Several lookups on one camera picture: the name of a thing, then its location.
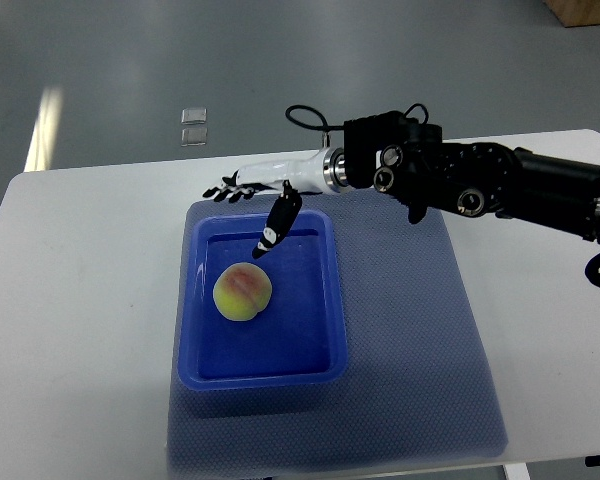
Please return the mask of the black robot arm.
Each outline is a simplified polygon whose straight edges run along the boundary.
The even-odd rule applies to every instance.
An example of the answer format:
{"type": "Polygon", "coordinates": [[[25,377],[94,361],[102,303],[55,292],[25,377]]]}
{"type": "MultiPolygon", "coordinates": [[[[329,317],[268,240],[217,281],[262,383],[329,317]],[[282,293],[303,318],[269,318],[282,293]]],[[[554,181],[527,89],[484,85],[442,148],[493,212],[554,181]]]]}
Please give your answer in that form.
{"type": "MultiPolygon", "coordinates": [[[[469,218],[493,214],[600,244],[600,165],[511,149],[449,143],[440,126],[390,111],[344,122],[344,175],[405,205],[420,222],[430,208],[469,218]]],[[[600,288],[600,253],[585,276],[600,288]]]]}

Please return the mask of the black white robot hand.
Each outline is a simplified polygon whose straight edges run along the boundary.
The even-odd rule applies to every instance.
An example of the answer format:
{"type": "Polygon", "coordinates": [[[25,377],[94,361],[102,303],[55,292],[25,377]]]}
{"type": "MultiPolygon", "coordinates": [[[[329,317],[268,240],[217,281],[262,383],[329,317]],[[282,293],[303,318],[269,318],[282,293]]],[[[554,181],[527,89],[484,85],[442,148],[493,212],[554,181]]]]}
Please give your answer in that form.
{"type": "Polygon", "coordinates": [[[344,150],[326,147],[305,159],[268,161],[242,167],[207,189],[215,202],[249,200],[261,192],[278,194],[252,257],[259,259],[279,245],[291,231],[307,195],[341,194],[353,187],[345,172],[344,150]]]}

